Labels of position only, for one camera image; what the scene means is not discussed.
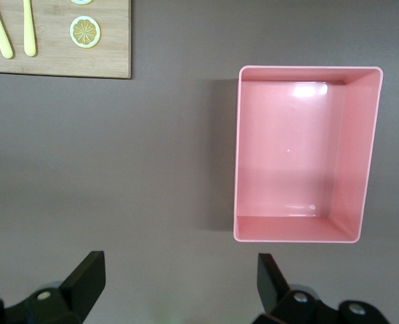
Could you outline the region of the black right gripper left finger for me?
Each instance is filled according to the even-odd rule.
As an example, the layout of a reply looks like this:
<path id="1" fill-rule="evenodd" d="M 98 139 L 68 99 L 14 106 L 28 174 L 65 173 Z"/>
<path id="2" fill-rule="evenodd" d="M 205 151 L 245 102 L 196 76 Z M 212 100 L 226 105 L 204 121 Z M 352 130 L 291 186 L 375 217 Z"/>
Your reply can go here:
<path id="1" fill-rule="evenodd" d="M 104 288 L 105 253 L 92 251 L 59 285 L 10 307 L 0 299 L 0 323 L 83 323 Z"/>

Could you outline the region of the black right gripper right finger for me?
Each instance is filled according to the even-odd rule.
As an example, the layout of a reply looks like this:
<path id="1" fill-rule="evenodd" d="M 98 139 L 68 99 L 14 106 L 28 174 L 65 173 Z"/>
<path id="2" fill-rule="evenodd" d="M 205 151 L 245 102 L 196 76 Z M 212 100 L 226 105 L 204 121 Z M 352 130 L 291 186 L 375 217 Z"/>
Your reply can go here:
<path id="1" fill-rule="evenodd" d="M 257 259 L 257 290 L 264 313 L 257 323 L 387 323 L 373 305 L 344 300 L 337 309 L 326 305 L 312 288 L 289 284 L 271 254 Z"/>

